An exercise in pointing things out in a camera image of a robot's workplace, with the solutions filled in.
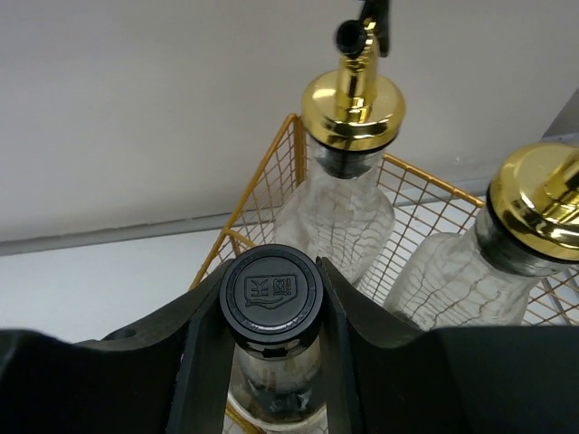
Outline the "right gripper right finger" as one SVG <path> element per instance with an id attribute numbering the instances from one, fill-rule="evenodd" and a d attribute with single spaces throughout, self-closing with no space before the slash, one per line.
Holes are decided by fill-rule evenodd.
<path id="1" fill-rule="evenodd" d="M 424 332 L 362 295 L 328 259 L 320 344 L 332 433 L 575 433 L 574 326 Z"/>

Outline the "dark soy sauce bottle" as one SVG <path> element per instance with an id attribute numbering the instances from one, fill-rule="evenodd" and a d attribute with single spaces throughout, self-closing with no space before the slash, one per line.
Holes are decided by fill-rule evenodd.
<path id="1" fill-rule="evenodd" d="M 286 245 L 253 247 L 225 271 L 220 304 L 235 341 L 229 405 L 269 433 L 306 433 L 326 415 L 318 340 L 324 288 Z"/>

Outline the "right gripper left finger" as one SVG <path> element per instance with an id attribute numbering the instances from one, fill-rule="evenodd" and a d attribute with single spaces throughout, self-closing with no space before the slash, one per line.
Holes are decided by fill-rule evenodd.
<path id="1" fill-rule="evenodd" d="M 4 433 L 219 433 L 233 358 L 219 290 L 196 288 L 100 340 L 1 333 Z"/>

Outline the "clear oil bottle dark contents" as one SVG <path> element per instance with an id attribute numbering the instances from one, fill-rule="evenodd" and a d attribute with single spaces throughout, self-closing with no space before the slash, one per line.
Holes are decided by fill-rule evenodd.
<path id="1" fill-rule="evenodd" d="M 383 307 L 422 330 L 518 326 L 537 283 L 578 264 L 578 149 L 523 146 L 493 177 L 465 233 L 435 233 Z"/>

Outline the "clear oil bottle gold spout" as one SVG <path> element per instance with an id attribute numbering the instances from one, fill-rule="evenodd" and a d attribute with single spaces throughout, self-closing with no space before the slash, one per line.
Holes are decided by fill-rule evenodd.
<path id="1" fill-rule="evenodd" d="M 390 50 L 390 4 L 365 1 L 335 32 L 339 63 L 305 88 L 301 120 L 308 174 L 274 222 L 274 238 L 312 259 L 329 259 L 358 285 L 394 229 L 378 187 L 385 149 L 405 115 L 400 89 L 378 71 Z"/>

